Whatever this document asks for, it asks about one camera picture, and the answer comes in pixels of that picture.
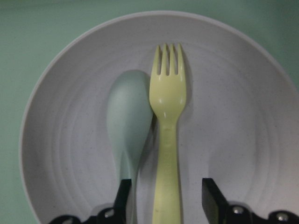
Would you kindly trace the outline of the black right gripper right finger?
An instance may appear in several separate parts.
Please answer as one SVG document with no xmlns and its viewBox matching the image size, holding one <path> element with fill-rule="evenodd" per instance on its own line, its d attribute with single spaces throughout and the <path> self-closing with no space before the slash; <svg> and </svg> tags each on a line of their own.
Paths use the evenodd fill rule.
<svg viewBox="0 0 299 224">
<path fill-rule="evenodd" d="M 227 200 L 212 178 L 202 179 L 202 208 L 209 224 L 223 224 Z"/>
</svg>

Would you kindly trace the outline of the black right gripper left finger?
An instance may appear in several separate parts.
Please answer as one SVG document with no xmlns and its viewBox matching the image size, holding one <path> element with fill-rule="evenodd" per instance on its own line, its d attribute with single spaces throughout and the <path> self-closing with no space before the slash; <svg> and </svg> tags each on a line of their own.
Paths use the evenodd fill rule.
<svg viewBox="0 0 299 224">
<path fill-rule="evenodd" d="M 131 179 L 122 179 L 120 182 L 114 201 L 114 224 L 125 224 L 127 222 L 126 206 L 131 186 Z"/>
</svg>

